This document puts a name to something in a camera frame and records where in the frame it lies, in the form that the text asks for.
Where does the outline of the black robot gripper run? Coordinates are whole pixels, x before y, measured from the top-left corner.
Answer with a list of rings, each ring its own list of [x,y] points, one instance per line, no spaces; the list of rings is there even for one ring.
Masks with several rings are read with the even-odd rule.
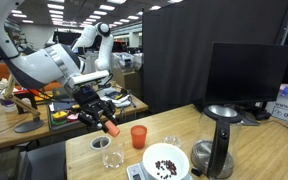
[[[78,120],[85,125],[102,129],[102,115],[111,120],[114,125],[118,124],[114,104],[111,101],[102,100],[90,85],[75,86],[72,95],[81,108]]]

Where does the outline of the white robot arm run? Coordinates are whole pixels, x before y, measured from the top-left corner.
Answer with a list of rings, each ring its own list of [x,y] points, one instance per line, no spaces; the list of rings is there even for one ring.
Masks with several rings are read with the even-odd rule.
[[[93,90],[100,79],[109,75],[113,36],[105,23],[92,27],[92,32],[78,38],[77,47],[89,47],[97,35],[102,37],[96,71],[84,74],[81,60],[73,49],[55,44],[23,56],[5,32],[4,24],[11,11],[24,0],[0,0],[0,60],[4,61],[14,79],[27,89],[40,89],[52,81],[59,82],[79,104],[78,119],[86,125],[98,125],[108,131],[117,125],[113,103],[103,101]]]

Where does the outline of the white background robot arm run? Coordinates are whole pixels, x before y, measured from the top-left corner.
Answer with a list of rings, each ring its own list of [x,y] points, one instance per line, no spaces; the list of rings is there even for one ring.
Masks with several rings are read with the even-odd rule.
[[[96,25],[87,25],[84,27],[81,35],[73,43],[71,49],[79,47],[91,47],[96,38],[100,37],[98,58],[95,60],[95,69],[97,71],[110,69],[110,57],[113,49],[114,38],[108,24],[99,22]]]

